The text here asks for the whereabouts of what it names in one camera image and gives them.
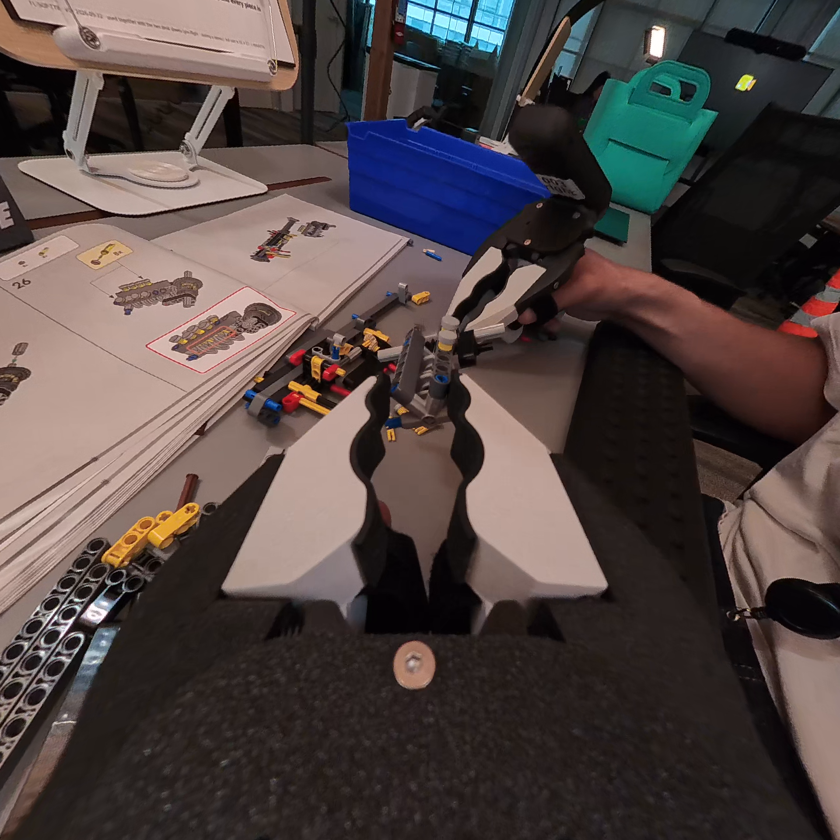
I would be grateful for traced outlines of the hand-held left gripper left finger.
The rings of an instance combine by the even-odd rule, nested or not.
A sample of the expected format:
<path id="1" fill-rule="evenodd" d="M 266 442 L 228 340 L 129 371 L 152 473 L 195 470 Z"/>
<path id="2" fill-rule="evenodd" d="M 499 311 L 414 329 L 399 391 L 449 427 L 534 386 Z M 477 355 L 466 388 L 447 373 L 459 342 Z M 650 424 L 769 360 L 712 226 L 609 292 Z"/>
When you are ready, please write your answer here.
<path id="1" fill-rule="evenodd" d="M 372 477 L 385 456 L 390 393 L 385 375 L 369 377 L 286 450 L 223 582 L 226 596 L 332 602 L 364 631 L 364 593 L 386 562 Z"/>

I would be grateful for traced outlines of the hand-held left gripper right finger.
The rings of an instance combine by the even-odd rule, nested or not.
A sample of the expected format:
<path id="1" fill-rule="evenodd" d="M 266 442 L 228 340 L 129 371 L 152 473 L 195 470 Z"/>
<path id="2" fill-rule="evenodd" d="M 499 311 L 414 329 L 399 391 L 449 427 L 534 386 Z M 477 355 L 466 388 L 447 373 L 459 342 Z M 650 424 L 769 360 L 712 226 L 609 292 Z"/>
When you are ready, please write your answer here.
<path id="1" fill-rule="evenodd" d="M 466 374 L 448 394 L 459 483 L 429 577 L 434 634 L 477 633 L 499 606 L 529 620 L 608 583 L 548 448 Z"/>

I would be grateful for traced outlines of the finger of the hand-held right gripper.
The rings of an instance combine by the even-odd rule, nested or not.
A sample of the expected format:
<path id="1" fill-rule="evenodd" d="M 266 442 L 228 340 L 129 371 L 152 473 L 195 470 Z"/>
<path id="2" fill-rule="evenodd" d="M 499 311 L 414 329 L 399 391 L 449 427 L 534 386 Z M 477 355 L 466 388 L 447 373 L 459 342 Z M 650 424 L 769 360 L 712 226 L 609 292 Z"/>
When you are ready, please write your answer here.
<path id="1" fill-rule="evenodd" d="M 501 251 L 487 251 L 463 275 L 448 308 L 448 317 L 456 322 L 457 332 L 467 332 L 467 316 L 489 291 L 499 292 L 519 259 Z"/>
<path id="2" fill-rule="evenodd" d="M 467 316 L 467 331 L 477 343 L 514 343 L 522 335 L 518 304 L 541 289 L 546 267 L 525 265 L 512 271 L 499 292 L 489 291 Z"/>

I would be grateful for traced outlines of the black toy gear assembly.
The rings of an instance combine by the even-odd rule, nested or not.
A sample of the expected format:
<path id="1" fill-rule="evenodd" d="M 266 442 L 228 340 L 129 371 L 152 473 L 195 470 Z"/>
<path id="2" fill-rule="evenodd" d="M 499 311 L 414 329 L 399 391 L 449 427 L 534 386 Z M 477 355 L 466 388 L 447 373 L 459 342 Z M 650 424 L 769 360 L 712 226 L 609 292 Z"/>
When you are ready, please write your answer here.
<path id="1" fill-rule="evenodd" d="M 448 402 L 456 374 L 476 364 L 478 355 L 493 345 L 477 343 L 471 332 L 457 332 L 455 326 L 448 316 L 441 318 L 434 333 L 417 324 L 400 348 L 377 352 L 391 378 L 390 416 L 408 412 L 433 419 L 440 427 L 450 422 Z"/>

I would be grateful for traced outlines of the pile of yellow toy pins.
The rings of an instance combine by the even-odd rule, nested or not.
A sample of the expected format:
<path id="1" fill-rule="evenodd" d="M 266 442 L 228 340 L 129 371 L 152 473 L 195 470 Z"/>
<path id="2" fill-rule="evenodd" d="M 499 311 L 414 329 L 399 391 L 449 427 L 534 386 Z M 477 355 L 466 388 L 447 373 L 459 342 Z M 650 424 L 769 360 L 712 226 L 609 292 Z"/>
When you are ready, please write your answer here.
<path id="1" fill-rule="evenodd" d="M 423 436 L 433 432 L 439 424 L 433 419 L 418 418 L 408 412 L 396 413 L 389 416 L 384 423 L 385 439 L 388 443 L 394 443 L 405 431 L 416 436 Z"/>

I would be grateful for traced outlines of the person's right forearm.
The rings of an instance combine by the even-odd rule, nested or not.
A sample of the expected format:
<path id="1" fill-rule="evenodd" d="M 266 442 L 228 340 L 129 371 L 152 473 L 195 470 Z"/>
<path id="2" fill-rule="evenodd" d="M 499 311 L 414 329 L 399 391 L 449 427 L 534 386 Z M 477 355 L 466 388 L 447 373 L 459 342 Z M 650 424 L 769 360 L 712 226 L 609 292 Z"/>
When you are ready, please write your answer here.
<path id="1" fill-rule="evenodd" d="M 830 367 L 819 339 L 744 322 L 656 276 L 637 283 L 617 319 L 762 434 L 802 444 L 838 414 L 826 398 Z"/>

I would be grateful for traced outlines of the person's right hand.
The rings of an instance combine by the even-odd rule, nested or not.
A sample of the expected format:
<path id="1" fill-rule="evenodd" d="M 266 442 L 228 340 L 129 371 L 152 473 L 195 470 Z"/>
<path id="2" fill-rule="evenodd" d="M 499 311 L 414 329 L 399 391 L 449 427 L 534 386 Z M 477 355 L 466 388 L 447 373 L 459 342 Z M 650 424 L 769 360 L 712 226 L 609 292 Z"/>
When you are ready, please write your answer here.
<path id="1" fill-rule="evenodd" d="M 521 314 L 519 321 L 528 329 L 556 333 L 565 314 L 590 322 L 621 314 L 636 278 L 636 269 L 587 248 L 569 277 L 550 297 L 541 298 L 536 308 Z"/>

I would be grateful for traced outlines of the white cabinet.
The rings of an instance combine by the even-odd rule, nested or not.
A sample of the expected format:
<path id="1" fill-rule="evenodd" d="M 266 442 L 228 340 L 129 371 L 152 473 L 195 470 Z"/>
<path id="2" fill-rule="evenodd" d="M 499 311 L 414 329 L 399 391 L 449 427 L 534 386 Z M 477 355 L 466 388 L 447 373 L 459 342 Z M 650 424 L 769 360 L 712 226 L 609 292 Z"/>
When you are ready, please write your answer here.
<path id="1" fill-rule="evenodd" d="M 440 68 L 426 62 L 394 55 L 387 119 L 403 119 L 433 104 Z"/>

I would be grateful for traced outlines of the black office chair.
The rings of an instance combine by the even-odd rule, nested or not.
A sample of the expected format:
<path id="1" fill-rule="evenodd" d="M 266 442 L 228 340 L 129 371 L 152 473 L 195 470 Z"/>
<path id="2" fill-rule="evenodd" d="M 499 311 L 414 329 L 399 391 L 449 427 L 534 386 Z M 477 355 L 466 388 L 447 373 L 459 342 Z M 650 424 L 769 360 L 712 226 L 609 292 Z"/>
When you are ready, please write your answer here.
<path id="1" fill-rule="evenodd" d="M 839 204 L 839 121 L 768 105 L 652 224 L 653 272 L 729 309 L 781 297 L 784 258 Z"/>

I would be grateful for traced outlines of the wooden pillar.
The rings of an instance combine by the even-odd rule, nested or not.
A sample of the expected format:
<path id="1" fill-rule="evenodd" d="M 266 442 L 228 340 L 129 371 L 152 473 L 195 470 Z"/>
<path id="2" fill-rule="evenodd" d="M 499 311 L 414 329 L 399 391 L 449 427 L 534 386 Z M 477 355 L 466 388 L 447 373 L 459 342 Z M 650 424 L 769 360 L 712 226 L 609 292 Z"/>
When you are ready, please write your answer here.
<path id="1" fill-rule="evenodd" d="M 365 79 L 363 121 L 381 121 L 386 118 L 391 95 L 393 26 L 396 6 L 397 1 L 374 3 L 374 24 Z"/>

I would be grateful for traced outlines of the black stand pole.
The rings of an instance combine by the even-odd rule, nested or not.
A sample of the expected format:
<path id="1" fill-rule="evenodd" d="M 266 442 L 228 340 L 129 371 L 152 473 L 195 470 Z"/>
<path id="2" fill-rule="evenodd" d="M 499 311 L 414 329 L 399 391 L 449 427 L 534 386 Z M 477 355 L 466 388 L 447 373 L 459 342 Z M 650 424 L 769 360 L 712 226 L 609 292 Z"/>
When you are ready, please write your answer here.
<path id="1" fill-rule="evenodd" d="M 301 2 L 299 27 L 300 135 L 301 143 L 315 145 L 314 97 L 316 88 L 317 24 L 316 1 Z"/>

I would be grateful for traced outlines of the long black toy beam assembly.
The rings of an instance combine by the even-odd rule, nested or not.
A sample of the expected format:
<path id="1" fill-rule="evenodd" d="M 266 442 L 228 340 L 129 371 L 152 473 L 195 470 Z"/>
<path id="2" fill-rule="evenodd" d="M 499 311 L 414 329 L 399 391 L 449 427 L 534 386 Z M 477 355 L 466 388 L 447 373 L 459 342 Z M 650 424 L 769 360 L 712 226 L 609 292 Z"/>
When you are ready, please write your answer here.
<path id="1" fill-rule="evenodd" d="M 91 539 L 2 649 L 2 783 L 32 741 L 102 629 L 117 620 L 149 586 L 210 503 L 195 502 L 200 479 L 185 478 L 178 506 L 138 520 L 115 543 Z"/>

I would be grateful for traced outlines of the large black screen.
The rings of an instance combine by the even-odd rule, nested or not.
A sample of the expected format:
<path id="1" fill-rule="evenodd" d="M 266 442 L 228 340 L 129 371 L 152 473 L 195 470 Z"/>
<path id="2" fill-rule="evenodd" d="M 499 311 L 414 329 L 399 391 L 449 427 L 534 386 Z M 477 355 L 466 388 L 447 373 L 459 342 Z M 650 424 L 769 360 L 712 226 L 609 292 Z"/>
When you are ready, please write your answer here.
<path id="1" fill-rule="evenodd" d="M 705 109 L 717 113 L 706 143 L 728 147 L 769 104 L 802 112 L 831 70 L 804 61 L 805 48 L 731 29 L 724 37 L 693 32 L 678 60 L 710 78 Z"/>

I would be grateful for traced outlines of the orange striped traffic cone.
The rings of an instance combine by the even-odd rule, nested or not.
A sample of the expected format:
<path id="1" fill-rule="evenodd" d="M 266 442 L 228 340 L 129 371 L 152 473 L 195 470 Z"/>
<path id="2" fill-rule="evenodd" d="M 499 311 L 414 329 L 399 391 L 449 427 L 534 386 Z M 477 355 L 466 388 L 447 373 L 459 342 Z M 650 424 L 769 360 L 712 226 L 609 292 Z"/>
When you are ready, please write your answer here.
<path id="1" fill-rule="evenodd" d="M 838 308 L 838 303 L 839 270 L 833 274 L 822 290 L 811 296 L 792 316 L 782 322 L 778 332 L 806 339 L 816 338 L 817 332 L 813 328 L 813 322 L 834 313 Z"/>

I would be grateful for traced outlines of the black badge reel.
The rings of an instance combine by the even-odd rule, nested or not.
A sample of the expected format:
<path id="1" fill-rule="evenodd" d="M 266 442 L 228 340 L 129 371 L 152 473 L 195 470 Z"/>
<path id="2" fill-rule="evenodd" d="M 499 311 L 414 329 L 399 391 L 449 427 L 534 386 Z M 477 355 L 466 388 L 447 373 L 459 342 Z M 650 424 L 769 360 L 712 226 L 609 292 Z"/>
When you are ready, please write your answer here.
<path id="1" fill-rule="evenodd" d="M 819 640 L 839 638 L 839 583 L 798 578 L 773 581 L 763 604 L 727 611 L 730 621 L 772 621 L 794 634 Z"/>

